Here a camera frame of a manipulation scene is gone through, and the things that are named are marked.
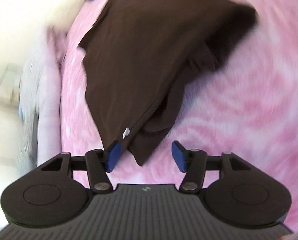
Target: shirt tag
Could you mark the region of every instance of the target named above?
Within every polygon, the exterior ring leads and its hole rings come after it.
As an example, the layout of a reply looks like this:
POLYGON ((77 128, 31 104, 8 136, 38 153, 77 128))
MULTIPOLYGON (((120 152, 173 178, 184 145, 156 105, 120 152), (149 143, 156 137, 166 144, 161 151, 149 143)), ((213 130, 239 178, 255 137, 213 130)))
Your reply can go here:
POLYGON ((124 139, 125 137, 127 137, 129 135, 129 133, 130 133, 130 129, 127 127, 125 129, 125 131, 123 132, 122 139, 124 139))

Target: small logo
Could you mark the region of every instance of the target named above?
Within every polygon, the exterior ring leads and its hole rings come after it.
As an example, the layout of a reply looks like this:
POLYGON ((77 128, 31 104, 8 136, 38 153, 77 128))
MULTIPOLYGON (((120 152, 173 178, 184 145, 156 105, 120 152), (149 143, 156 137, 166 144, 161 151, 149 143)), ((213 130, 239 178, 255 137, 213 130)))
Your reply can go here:
POLYGON ((143 187, 142 190, 145 192, 148 192, 149 190, 151 190, 151 188, 147 186, 147 187, 143 187))

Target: pink tie-dye fabric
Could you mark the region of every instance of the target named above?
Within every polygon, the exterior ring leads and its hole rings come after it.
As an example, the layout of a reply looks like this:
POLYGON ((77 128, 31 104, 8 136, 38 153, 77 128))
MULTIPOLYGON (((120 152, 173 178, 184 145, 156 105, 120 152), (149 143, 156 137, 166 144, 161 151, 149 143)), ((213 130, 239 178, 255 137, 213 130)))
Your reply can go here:
MULTIPOLYGON (((63 151, 83 155, 102 147, 84 94, 81 38, 107 0, 88 1, 68 34, 62 67, 63 151)), ((239 44, 218 73, 186 89, 181 113, 152 158, 137 166, 125 153, 109 178, 117 183, 175 183, 184 174, 171 156, 171 143, 200 148, 210 155, 233 151, 282 182, 293 196, 286 224, 298 231, 298 0, 236 0, 252 4, 259 25, 239 44)), ((88 185, 83 172, 75 179, 88 185)), ((217 179, 208 172, 204 186, 217 179)))

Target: brown fabric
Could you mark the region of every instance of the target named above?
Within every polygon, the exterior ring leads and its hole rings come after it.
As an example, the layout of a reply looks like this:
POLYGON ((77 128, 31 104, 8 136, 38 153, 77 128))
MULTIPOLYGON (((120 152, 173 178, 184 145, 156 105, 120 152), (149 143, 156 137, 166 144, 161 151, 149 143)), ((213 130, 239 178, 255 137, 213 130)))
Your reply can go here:
POLYGON ((222 65, 255 18, 229 0, 109 0, 79 44, 104 147, 119 140, 142 165, 174 125, 185 85, 222 65))

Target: ribbed gray surface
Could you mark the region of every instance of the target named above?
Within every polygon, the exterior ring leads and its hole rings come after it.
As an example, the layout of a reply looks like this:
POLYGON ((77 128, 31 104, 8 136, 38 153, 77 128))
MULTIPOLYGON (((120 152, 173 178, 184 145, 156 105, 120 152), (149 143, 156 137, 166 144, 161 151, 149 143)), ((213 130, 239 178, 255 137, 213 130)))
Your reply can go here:
POLYGON ((283 225, 261 230, 227 225, 197 196, 181 194, 174 185, 122 184, 110 195, 95 196, 66 224, 46 229, 12 224, 0 240, 278 240, 287 233, 283 225))

